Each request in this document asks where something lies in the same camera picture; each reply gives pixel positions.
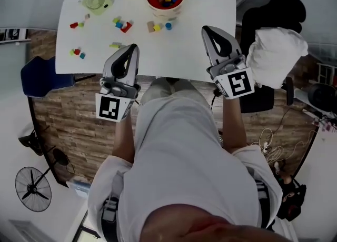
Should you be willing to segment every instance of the pants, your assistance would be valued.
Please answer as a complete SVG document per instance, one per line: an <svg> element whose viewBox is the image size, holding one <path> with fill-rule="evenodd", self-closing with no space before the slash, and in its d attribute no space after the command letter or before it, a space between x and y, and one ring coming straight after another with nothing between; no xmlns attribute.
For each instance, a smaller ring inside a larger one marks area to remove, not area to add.
<svg viewBox="0 0 337 242"><path fill-rule="evenodd" d="M187 80L180 79L173 85L174 92L172 93L171 85L165 77L161 77L152 82L151 86L144 93L141 99L141 105L147 102L163 97L184 97L190 98L209 108L209 104L204 96Z"/></svg>

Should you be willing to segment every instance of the person's right arm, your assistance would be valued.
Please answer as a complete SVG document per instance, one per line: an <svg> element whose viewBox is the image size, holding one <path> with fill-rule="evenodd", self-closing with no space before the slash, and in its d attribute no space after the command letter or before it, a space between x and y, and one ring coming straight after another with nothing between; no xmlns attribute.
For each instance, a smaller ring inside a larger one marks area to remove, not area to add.
<svg viewBox="0 0 337 242"><path fill-rule="evenodd" d="M240 100L223 99L222 139L229 153L247 146L246 130L243 125Z"/></svg>

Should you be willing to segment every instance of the electric fan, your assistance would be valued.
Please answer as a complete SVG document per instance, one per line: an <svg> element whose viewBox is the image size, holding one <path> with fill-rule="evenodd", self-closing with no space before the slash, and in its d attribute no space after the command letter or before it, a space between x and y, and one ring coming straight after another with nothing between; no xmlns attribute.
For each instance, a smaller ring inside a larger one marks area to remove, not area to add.
<svg viewBox="0 0 337 242"><path fill-rule="evenodd" d="M110 0L82 0L82 5L98 16L102 15L112 5L112 2Z"/></svg>
<svg viewBox="0 0 337 242"><path fill-rule="evenodd" d="M53 150L55 162L68 165L67 156L59 149ZM52 191L45 175L50 171L48 168L43 174L34 167L22 168L15 177L15 190L18 198L29 210L34 212L45 211L51 203Z"/></svg>

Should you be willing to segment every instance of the white table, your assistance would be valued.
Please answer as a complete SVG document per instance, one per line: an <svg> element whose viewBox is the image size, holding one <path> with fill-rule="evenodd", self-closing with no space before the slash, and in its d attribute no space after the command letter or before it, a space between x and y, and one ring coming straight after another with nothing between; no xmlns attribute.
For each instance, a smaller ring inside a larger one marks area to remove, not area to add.
<svg viewBox="0 0 337 242"><path fill-rule="evenodd" d="M182 14L171 31L163 28L149 33L147 22L156 19L146 0L112 0L113 5L101 16L90 13L83 28L70 24L82 22L89 13L80 0L65 0L62 5L56 43L56 73L101 73L105 61L116 49L113 42L137 44L140 48L139 75L176 77L211 82L210 66L201 37L204 25L215 26L235 36L236 0L185 0ZM112 19L134 22L124 34ZM69 51L80 47L84 59Z"/></svg>

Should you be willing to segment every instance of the fan blade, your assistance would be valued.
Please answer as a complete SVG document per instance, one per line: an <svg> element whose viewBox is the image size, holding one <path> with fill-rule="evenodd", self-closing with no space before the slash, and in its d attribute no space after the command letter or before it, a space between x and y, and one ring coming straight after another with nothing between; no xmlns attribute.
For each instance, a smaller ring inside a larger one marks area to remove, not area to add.
<svg viewBox="0 0 337 242"><path fill-rule="evenodd" d="M29 195L31 194L31 192L30 191L28 191L27 193L25 193L25 195L24 196L22 196L22 198L21 198L21 200L24 200L24 199L26 199Z"/></svg>
<svg viewBox="0 0 337 242"><path fill-rule="evenodd" d="M44 198L46 200L49 200L49 198L45 197L43 194L39 193L38 191L36 193L37 193L37 195L40 195L42 198Z"/></svg>
<svg viewBox="0 0 337 242"><path fill-rule="evenodd" d="M31 170L31 180L32 180L32 185L34 184L34 177L33 177L33 172Z"/></svg>

